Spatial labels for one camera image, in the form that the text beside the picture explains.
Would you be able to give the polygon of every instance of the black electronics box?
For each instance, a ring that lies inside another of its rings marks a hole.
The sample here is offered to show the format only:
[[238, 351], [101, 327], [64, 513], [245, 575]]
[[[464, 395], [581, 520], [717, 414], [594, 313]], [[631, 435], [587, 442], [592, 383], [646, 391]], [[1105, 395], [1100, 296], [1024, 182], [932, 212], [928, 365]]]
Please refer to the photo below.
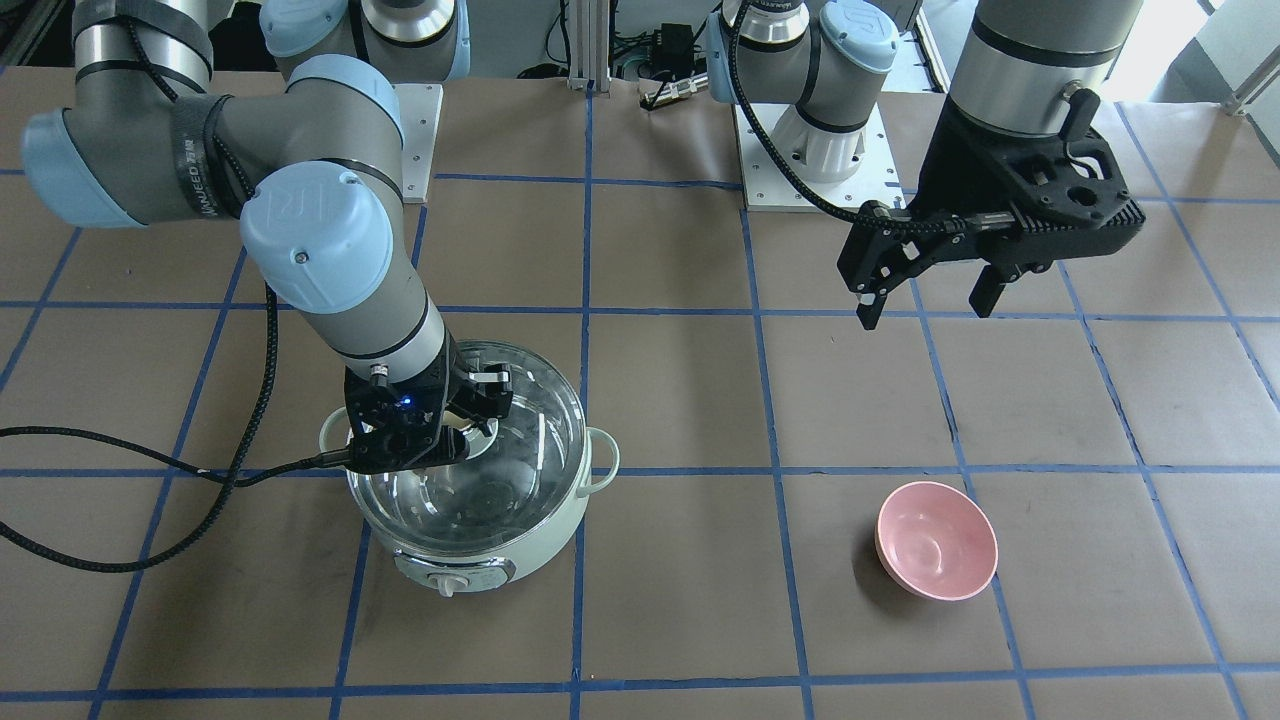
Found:
[[[653, 42], [650, 59], [654, 77], [682, 79], [694, 74], [694, 28], [662, 23]], [[659, 73], [669, 72], [669, 76]]]

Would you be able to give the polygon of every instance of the white mounting plate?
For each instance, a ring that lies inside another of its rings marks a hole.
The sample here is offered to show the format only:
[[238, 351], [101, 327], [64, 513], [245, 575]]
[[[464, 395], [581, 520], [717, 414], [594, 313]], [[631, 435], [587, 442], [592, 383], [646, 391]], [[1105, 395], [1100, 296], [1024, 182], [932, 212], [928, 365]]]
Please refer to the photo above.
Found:
[[[755, 117], [765, 128], [772, 128], [782, 117], [787, 105], [753, 104]], [[800, 197], [791, 183], [769, 160], [764, 146], [746, 122], [742, 109], [733, 108], [737, 119], [737, 147], [742, 161], [742, 184], [746, 196], [746, 209], [774, 213], [817, 213], [818, 209]], [[867, 149], [863, 151], [858, 172], [846, 181], [836, 183], [812, 182], [812, 187], [832, 205], [858, 210], [868, 200], [879, 200], [890, 208], [902, 208], [902, 188], [899, 183], [893, 155], [884, 138], [884, 120], [879, 106], [872, 109], [867, 119]]]
[[404, 124], [401, 197], [404, 202], [426, 202], [426, 184], [431, 179], [431, 158], [435, 155], [435, 133], [440, 127], [440, 105], [444, 88], [439, 85], [402, 83], [396, 86]]

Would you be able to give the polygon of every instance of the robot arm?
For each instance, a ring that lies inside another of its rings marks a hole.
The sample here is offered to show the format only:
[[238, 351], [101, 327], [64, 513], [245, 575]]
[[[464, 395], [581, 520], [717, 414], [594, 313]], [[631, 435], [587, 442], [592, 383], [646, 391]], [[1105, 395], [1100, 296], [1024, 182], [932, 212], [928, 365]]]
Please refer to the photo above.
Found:
[[471, 69], [466, 0], [268, 0], [259, 24], [284, 77], [316, 55], [357, 58], [396, 83]]
[[77, 106], [37, 115], [23, 136], [45, 204], [82, 227], [238, 217], [268, 283], [347, 365], [347, 466], [466, 459], [445, 411], [488, 433], [509, 409], [509, 373], [466, 365], [404, 252], [392, 179], [403, 129], [387, 78], [316, 55], [280, 96], [214, 97], [192, 15], [93, 0], [76, 24]]
[[[721, 87], [722, 100], [728, 88], [731, 101], [745, 95], [794, 104], [772, 132], [771, 154], [797, 192], [852, 224], [837, 266], [860, 297], [867, 329], [878, 323], [891, 291], [937, 263], [988, 263], [969, 296], [974, 311], [987, 316], [1023, 274], [1043, 273], [1055, 260], [1116, 252], [1142, 228], [1146, 217], [1115, 155], [1089, 127], [1100, 104], [1093, 88], [1140, 0], [980, 0], [915, 199], [906, 210], [867, 202], [856, 214], [823, 206], [800, 186], [856, 172], [864, 142], [858, 123], [879, 92], [883, 73], [876, 70], [887, 72], [892, 60], [890, 53], [890, 63], [876, 63], [883, 56], [877, 49], [896, 42], [891, 20], [863, 0], [832, 0], [805, 27], [799, 1], [742, 1], [750, 6], [726, 3], [721, 12], [713, 90]], [[808, 61], [799, 59], [805, 45]], [[849, 83], [824, 83], [836, 74], [823, 69], [832, 64], [865, 72]], [[767, 135], [762, 141], [768, 149]]]

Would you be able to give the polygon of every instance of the electric pot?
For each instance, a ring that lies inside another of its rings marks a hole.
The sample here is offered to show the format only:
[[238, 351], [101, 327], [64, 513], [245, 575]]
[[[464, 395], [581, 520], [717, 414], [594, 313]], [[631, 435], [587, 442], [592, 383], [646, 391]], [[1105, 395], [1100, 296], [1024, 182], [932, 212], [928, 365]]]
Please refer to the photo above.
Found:
[[[504, 342], [465, 341], [458, 351], [474, 368], [511, 366], [511, 414], [490, 420], [492, 437], [465, 429], [471, 455], [454, 465], [347, 473], [396, 566], [444, 597], [494, 589], [541, 568], [573, 537], [588, 498], [618, 471], [617, 442], [586, 427], [577, 393], [550, 363]], [[591, 439], [613, 454], [598, 482]]]

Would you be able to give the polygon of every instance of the light blue joint cap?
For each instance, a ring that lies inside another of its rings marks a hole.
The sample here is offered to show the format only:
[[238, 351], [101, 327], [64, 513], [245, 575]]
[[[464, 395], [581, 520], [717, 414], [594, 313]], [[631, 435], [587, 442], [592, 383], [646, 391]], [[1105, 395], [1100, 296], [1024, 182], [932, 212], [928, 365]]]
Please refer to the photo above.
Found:
[[63, 110], [31, 118], [22, 133], [22, 167], [55, 215], [82, 228], [142, 228], [108, 195], [67, 132]]
[[360, 177], [311, 160], [266, 177], [241, 213], [244, 250], [285, 302], [317, 315], [351, 310], [392, 265], [390, 218]]
[[467, 18], [467, 1], [458, 0], [457, 9], [453, 12], [458, 14], [454, 19], [458, 23], [458, 44], [453, 49], [453, 64], [449, 67], [449, 74], [444, 82], [471, 74], [471, 20]]
[[294, 85], [311, 78], [346, 85], [376, 102], [396, 123], [396, 129], [401, 133], [401, 145], [404, 145], [404, 126], [401, 124], [399, 119], [399, 97], [396, 96], [396, 88], [392, 87], [390, 81], [376, 68], [347, 55], [316, 55], [294, 68], [284, 91], [288, 92]]
[[719, 10], [707, 17], [707, 77], [710, 79], [712, 100], [733, 102], [733, 86], [728, 79], [728, 47], [721, 29]]
[[840, 53], [873, 73], [887, 73], [897, 55], [897, 26], [864, 0], [831, 0], [818, 14], [822, 33]]
[[271, 55], [292, 58], [328, 37], [346, 12], [344, 0], [268, 0], [257, 24]]

